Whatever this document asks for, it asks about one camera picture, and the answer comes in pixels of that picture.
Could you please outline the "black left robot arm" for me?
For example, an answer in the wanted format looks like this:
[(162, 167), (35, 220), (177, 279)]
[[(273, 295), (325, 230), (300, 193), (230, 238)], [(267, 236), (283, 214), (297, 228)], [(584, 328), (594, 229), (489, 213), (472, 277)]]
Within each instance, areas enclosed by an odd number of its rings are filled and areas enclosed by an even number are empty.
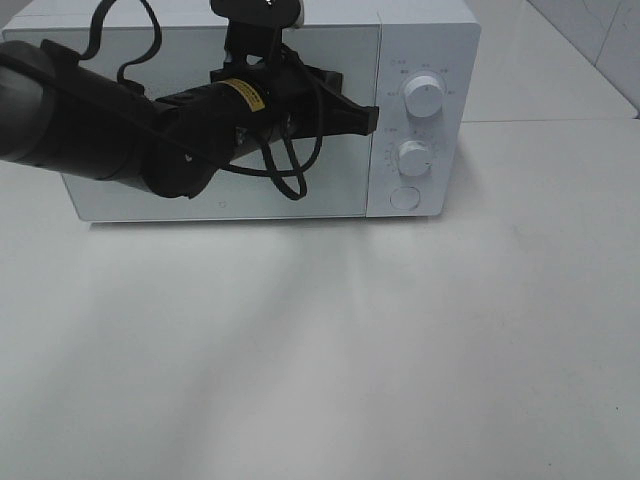
[(82, 67), (44, 41), (1, 46), (1, 157), (6, 162), (163, 198), (194, 198), (220, 171), (263, 177), (291, 200), (307, 194), (294, 141), (372, 134), (379, 111), (341, 92), (343, 77), (282, 62), (214, 71), (207, 84), (157, 99)]

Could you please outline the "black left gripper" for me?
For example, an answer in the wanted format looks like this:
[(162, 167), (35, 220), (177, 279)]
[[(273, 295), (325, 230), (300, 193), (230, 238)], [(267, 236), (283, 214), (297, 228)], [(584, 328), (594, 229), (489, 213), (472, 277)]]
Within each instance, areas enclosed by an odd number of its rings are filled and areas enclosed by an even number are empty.
[(305, 64), (285, 44), (251, 64), (248, 51), (229, 49), (211, 73), (209, 148), (258, 150), (276, 140), (368, 136), (378, 107), (360, 106), (341, 93), (343, 76)]

